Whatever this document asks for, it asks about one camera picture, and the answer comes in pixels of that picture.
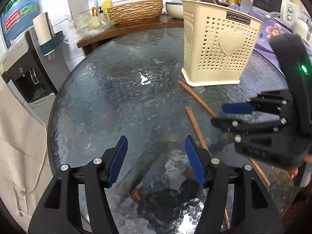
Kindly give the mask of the person's right hand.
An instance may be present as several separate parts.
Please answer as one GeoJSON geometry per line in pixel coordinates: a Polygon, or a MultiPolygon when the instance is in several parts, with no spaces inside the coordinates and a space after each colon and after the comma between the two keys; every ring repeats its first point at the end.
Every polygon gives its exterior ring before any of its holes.
{"type": "MultiPolygon", "coordinates": [[[[307,162],[307,163],[312,162],[312,155],[311,154],[306,155],[305,162],[307,162]]],[[[293,168],[293,169],[289,170],[288,172],[289,172],[290,178],[293,179],[298,174],[298,168],[293,168]]]]}

